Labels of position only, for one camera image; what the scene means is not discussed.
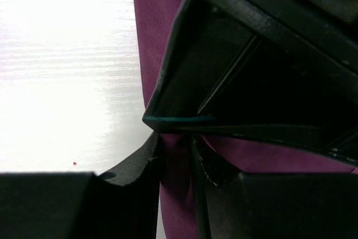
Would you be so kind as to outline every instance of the wood grain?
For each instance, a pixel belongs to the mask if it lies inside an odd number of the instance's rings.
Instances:
[[[143,112],[133,0],[0,0],[0,171],[103,172]]]

